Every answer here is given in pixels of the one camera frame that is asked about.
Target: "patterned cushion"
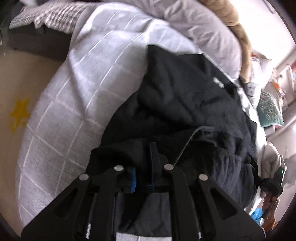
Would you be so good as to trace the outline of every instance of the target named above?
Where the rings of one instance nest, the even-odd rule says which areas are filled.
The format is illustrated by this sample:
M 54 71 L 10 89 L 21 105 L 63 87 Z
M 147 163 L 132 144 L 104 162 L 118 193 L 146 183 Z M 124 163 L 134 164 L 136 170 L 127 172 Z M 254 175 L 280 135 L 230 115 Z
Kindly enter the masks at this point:
M 81 13 L 95 3 L 69 1 L 71 0 L 49 1 L 38 7 L 26 6 L 11 21 L 9 28 L 18 28 L 34 22 L 36 29 L 44 24 L 48 28 L 71 34 Z
M 281 112 L 276 105 L 274 97 L 270 93 L 266 91 L 261 92 L 257 111 L 262 127 L 268 127 L 271 125 L 284 125 Z

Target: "white sheet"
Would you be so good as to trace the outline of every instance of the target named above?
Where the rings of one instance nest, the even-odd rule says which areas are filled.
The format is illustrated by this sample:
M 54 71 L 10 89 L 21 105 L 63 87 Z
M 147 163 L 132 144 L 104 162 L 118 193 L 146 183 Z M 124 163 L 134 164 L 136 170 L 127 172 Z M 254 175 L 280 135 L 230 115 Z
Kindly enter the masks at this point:
M 138 89 L 149 43 L 178 54 L 200 53 L 168 22 L 135 7 L 99 4 L 82 13 L 68 57 L 42 93 L 23 137 L 16 185 L 24 226 L 84 172 L 113 113 Z M 238 92 L 243 110 L 259 123 L 242 88 Z M 263 133 L 257 132 L 258 146 Z

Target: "silver screw head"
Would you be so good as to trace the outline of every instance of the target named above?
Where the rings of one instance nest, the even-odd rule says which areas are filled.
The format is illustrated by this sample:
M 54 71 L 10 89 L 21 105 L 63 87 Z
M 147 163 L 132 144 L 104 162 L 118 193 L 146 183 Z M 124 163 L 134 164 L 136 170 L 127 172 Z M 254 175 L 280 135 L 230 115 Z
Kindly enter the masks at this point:
M 117 165 L 117 166 L 114 167 L 114 170 L 117 171 L 117 172 L 120 172 L 120 171 L 122 171 L 123 169 L 124 169 L 124 168 L 123 168 L 123 166 L 121 166 L 121 165 Z
M 200 174 L 198 176 L 198 178 L 201 180 L 201 181 L 206 181 L 209 179 L 209 177 L 206 175 L 206 174 Z
M 81 180 L 81 181 L 86 181 L 87 179 L 89 178 L 89 176 L 87 175 L 87 174 L 81 174 L 80 176 L 79 176 L 79 179 Z
M 168 170 L 168 171 L 171 171 L 174 169 L 174 166 L 172 164 L 165 164 L 163 166 L 164 169 Z

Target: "gray pillow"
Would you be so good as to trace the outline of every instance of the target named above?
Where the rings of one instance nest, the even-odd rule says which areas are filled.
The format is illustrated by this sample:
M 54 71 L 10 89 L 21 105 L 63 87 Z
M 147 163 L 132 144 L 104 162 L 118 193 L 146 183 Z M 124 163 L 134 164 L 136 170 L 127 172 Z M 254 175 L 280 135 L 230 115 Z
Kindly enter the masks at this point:
M 104 0 L 121 2 L 169 22 L 204 51 L 232 79 L 239 78 L 241 46 L 229 28 L 197 0 Z

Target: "hand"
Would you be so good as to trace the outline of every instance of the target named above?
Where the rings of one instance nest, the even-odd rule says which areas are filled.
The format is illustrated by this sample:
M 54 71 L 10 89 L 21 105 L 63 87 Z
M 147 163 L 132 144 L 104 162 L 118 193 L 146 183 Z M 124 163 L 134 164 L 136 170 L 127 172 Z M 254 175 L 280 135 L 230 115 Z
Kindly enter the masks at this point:
M 269 209 L 271 206 L 275 204 L 276 200 L 277 200 L 276 196 L 271 197 L 271 192 L 267 192 L 266 196 L 264 197 L 262 209 L 263 210 Z

